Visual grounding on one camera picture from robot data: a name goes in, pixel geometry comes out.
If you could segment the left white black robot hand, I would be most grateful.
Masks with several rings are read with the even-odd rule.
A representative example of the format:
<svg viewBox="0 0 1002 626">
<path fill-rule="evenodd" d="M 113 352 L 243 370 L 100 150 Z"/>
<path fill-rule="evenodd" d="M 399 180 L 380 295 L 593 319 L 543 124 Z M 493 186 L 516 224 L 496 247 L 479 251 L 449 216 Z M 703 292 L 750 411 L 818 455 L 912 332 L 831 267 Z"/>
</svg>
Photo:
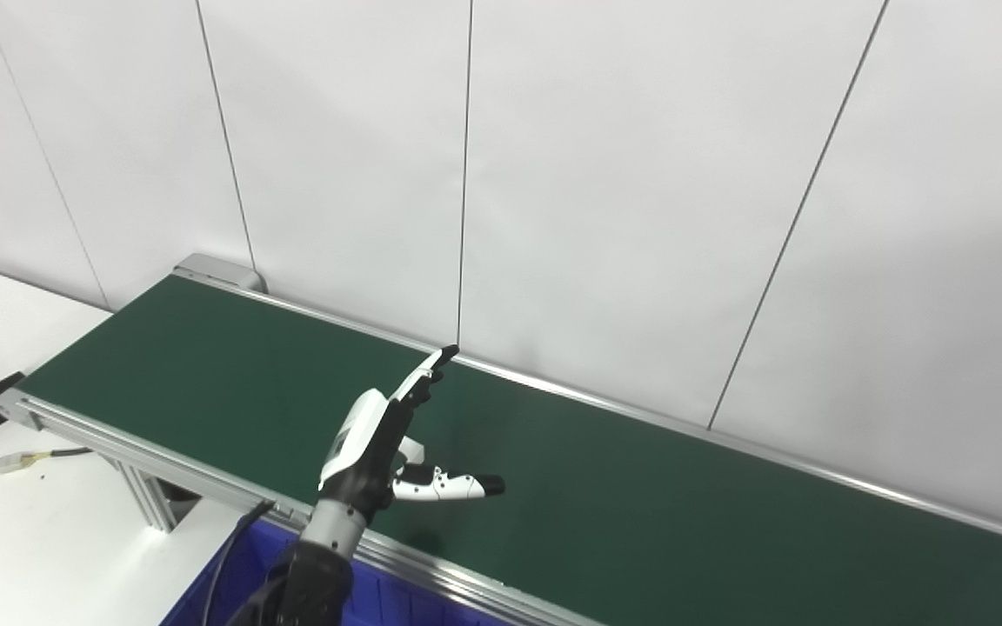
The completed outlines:
<svg viewBox="0 0 1002 626">
<path fill-rule="evenodd" d="M 501 476 L 445 469 L 425 461 L 425 445 L 407 431 L 415 411 L 431 400 L 446 364 L 458 355 L 456 344 L 430 353 L 407 374 L 392 395 L 369 389 L 351 405 L 331 441 L 319 471 L 319 502 L 342 504 L 367 523 L 393 502 L 469 502 L 501 496 Z"/>
</svg>

